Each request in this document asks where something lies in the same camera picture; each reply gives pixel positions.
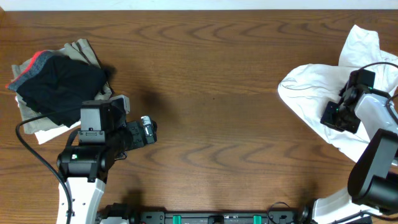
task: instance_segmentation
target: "green tape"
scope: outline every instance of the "green tape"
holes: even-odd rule
[[[254,224],[261,224],[261,216],[260,215],[255,215],[253,216],[253,223]]]
[[[181,216],[180,215],[173,216],[173,224],[181,224]]]

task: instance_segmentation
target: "red trim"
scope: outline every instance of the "red trim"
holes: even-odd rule
[[[6,88],[8,89],[8,86],[9,86],[10,84],[16,82],[20,77],[23,76],[23,74],[27,73],[27,72],[32,68],[32,66],[33,66],[33,64],[35,63],[36,59],[37,59],[43,52],[45,52],[45,51],[46,51],[46,50],[42,50],[42,51],[36,52],[36,53],[33,55],[32,60],[29,62],[29,65],[25,68],[25,70],[24,70],[21,74],[19,74],[18,77],[15,78],[12,82],[8,83],[8,84],[6,85]]]

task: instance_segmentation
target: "black cloth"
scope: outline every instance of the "black cloth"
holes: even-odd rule
[[[29,108],[47,114],[81,106],[86,100],[94,100],[102,90],[107,75],[95,66],[54,55],[43,69],[25,81],[18,89]],[[49,116],[57,125],[70,127],[80,120],[80,110]]]

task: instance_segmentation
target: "white wall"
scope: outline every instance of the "white wall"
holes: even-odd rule
[[[0,6],[5,11],[398,9],[398,0],[0,0]]]

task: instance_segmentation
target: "wooden tabletop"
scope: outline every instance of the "wooden tabletop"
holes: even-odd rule
[[[110,84],[130,97],[129,120],[148,114],[159,126],[156,144],[112,167],[101,208],[299,207],[345,187],[354,163],[277,86],[299,65],[337,65],[354,24],[378,31],[381,49],[398,55],[397,11],[6,12],[0,85],[34,52],[88,39],[117,68]],[[0,89],[0,222],[55,223],[58,183],[17,140],[14,97]],[[40,146],[24,137],[55,166],[67,136]]]

